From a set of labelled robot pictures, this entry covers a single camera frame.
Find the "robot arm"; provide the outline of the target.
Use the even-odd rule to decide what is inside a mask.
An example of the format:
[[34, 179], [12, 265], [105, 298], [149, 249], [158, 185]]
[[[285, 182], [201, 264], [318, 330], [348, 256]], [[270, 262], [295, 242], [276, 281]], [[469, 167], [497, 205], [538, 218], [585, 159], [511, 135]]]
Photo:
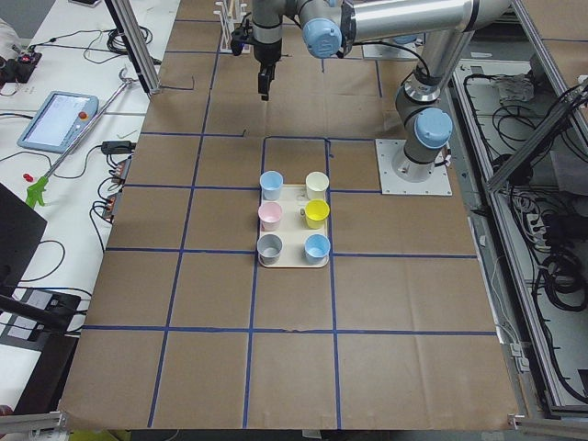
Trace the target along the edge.
[[402, 35], [392, 38], [392, 41], [397, 45], [416, 45], [421, 40], [420, 34]]
[[401, 179], [426, 181], [453, 130], [450, 116], [436, 101], [473, 33], [509, 7], [507, 1], [436, 0], [254, 1], [251, 14], [232, 33], [232, 52], [253, 46], [260, 64], [258, 92], [264, 100], [281, 58], [283, 19], [298, 20], [308, 52], [319, 59], [343, 58], [355, 46], [382, 45], [392, 37], [423, 34], [418, 63], [398, 89], [395, 106], [407, 140], [392, 168]]

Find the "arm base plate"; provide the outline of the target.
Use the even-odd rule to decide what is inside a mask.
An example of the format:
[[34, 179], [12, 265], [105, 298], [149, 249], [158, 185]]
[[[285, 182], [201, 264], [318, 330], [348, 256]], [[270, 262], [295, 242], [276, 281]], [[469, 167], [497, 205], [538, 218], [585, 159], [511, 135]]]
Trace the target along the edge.
[[405, 140], [376, 139], [379, 182], [383, 195], [451, 197], [447, 164], [439, 153], [430, 165], [401, 161]]
[[416, 61], [421, 53], [418, 47], [410, 42], [407, 44], [396, 44], [385, 41], [383, 44], [362, 45], [363, 57], [376, 61]]

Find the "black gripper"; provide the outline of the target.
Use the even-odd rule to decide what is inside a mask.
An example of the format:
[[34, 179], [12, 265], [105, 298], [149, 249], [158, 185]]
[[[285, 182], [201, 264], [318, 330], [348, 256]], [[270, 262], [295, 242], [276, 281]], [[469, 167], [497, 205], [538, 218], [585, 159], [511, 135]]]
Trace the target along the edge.
[[272, 43], [254, 40], [254, 57], [262, 67], [257, 76], [258, 94], [263, 101], [269, 100], [271, 84], [275, 79], [276, 63], [281, 59], [282, 39]]

